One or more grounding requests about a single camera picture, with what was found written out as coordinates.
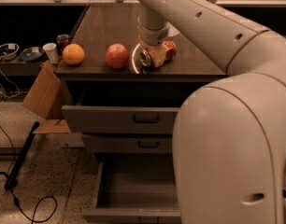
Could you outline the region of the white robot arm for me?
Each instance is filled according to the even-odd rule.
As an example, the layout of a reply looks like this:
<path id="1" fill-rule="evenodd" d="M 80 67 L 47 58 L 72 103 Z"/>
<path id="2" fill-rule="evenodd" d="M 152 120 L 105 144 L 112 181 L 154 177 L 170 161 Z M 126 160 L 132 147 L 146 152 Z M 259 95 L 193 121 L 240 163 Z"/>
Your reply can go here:
<path id="1" fill-rule="evenodd" d="M 224 73 L 173 129 L 181 224 L 284 224 L 286 38 L 206 0 L 138 0 L 142 39 L 171 23 Z"/>

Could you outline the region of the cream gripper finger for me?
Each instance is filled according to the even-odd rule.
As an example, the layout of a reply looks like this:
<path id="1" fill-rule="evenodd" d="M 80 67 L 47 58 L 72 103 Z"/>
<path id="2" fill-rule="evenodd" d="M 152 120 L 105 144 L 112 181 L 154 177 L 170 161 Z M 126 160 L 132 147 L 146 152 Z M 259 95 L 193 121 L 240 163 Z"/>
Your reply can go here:
<path id="1" fill-rule="evenodd" d="M 149 46 L 144 48 L 146 67 L 158 68 L 164 64 L 166 48 L 164 45 Z"/>

